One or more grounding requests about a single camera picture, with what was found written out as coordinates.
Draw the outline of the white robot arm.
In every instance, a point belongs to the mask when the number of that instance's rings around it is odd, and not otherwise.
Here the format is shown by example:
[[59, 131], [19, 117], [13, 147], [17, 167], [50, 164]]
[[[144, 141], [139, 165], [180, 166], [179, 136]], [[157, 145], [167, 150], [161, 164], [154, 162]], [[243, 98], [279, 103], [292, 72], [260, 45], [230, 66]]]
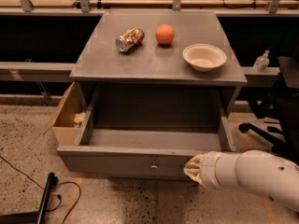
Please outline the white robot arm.
[[299, 211], [299, 166], [270, 153], [211, 151], [191, 158], [183, 171], [207, 189], [243, 190]]

